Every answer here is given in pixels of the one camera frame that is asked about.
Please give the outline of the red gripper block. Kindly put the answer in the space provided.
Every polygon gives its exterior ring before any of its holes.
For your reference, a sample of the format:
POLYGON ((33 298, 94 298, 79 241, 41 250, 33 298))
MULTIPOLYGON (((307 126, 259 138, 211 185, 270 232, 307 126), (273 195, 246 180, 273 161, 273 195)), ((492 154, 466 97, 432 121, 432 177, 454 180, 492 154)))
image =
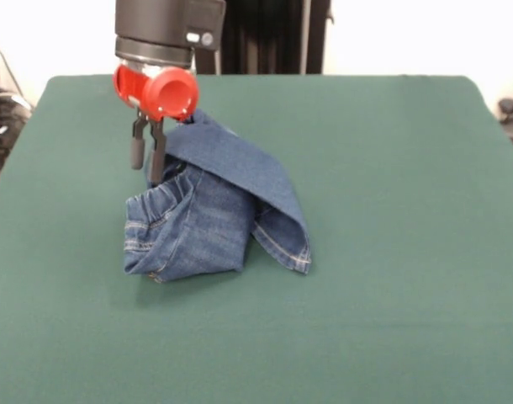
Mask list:
MULTIPOLYGON (((185 120, 193 114, 198 104, 198 83, 187 70, 169 66, 154 77, 119 65, 113 76, 114 89, 119 98, 131 108, 140 109, 151 122, 154 146, 151 150, 149 179, 161 183, 164 169, 167 138, 163 130, 163 118, 185 120)), ((133 123, 130 143, 130 166, 141 170, 144 164, 144 129, 147 118, 137 114, 133 123)))

